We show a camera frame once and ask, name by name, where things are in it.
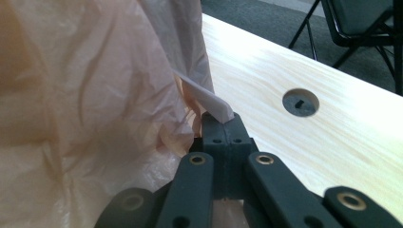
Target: crumpled plastic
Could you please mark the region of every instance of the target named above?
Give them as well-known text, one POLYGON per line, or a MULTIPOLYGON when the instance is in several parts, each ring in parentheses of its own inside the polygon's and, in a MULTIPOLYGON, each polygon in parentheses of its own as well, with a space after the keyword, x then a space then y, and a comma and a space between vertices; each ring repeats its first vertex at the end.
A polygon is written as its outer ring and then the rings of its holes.
POLYGON ((175 175, 214 95, 199 0, 0 0, 0 227, 93 227, 175 175))

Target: plastic bag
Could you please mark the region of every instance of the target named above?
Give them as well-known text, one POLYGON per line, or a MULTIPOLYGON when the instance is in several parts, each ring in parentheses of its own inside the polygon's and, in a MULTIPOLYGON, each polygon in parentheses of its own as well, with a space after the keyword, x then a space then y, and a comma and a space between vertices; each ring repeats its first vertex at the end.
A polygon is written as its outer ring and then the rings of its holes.
POLYGON ((0 0, 0 15, 0 227, 93 227, 118 192, 173 178, 204 109, 232 118, 198 0, 0 0))

